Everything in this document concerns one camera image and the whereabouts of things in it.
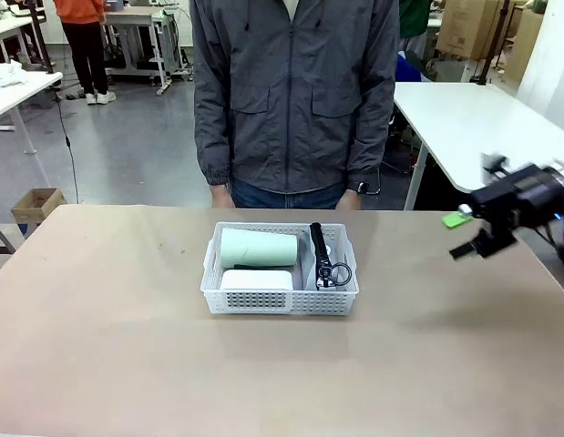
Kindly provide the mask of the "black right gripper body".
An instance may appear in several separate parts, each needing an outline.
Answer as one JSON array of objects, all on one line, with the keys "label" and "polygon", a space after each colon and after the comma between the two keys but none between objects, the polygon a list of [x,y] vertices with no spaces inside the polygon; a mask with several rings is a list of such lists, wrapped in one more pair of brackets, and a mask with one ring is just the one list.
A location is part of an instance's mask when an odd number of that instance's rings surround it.
[{"label": "black right gripper body", "polygon": [[495,236],[544,227],[559,214],[559,172],[528,165],[473,191],[470,208]]}]

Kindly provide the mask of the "person's left hand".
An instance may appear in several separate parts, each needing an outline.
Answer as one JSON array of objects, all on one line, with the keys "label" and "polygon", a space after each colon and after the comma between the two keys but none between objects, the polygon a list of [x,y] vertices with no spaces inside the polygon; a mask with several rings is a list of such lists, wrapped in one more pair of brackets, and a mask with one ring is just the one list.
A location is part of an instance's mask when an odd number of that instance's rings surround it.
[{"label": "person's left hand", "polygon": [[356,191],[347,189],[337,202],[335,209],[341,211],[361,210],[362,197]]}]

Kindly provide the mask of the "person's right hand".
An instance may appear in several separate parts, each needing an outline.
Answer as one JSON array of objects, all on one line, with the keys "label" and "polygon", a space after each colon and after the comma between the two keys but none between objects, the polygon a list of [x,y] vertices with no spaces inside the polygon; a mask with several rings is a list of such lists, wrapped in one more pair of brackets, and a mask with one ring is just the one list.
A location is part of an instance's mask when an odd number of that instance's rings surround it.
[{"label": "person's right hand", "polygon": [[210,186],[211,205],[214,208],[235,208],[227,184]]}]

